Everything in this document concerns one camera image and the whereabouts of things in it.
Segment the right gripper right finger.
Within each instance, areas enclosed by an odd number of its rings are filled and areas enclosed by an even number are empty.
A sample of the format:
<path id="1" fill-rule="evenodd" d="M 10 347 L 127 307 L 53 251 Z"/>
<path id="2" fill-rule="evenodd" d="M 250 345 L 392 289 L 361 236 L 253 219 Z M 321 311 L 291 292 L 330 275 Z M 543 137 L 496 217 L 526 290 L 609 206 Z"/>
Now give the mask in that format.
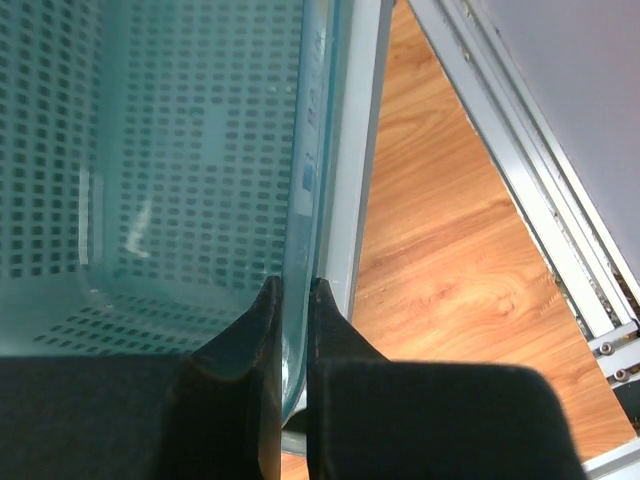
<path id="1" fill-rule="evenodd" d="M 392 361 L 309 299 L 307 465 L 313 479 L 580 479 L 555 392 L 537 371 Z"/>

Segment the teal translucent perforated basket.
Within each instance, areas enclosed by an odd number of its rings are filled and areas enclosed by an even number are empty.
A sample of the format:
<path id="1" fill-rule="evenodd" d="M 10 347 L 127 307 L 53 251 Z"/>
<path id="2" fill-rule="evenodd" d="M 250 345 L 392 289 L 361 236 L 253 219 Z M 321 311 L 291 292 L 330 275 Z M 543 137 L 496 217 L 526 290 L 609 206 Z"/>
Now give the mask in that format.
<path id="1" fill-rule="evenodd" d="M 282 407 L 348 1 L 1 5 L 1 352 L 191 352 L 283 281 Z"/>

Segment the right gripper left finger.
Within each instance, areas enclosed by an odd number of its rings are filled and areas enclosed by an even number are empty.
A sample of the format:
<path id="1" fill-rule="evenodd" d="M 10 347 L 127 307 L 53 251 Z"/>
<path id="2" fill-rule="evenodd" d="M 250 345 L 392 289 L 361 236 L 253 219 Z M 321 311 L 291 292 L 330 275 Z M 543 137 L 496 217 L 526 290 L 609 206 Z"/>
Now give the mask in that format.
<path id="1" fill-rule="evenodd" d="M 191 354 L 3 357 L 5 479 L 279 476 L 283 285 Z"/>

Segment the white perforated plastic basket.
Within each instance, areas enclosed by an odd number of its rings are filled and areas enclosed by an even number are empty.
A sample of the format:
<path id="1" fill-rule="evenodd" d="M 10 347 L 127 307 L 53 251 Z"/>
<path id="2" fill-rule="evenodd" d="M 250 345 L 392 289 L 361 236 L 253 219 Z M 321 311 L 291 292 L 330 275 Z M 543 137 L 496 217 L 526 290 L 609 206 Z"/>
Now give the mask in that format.
<path id="1" fill-rule="evenodd" d="M 351 318 L 389 46 L 391 1 L 303 4 L 282 279 L 282 449 L 303 456 L 309 296 Z"/>

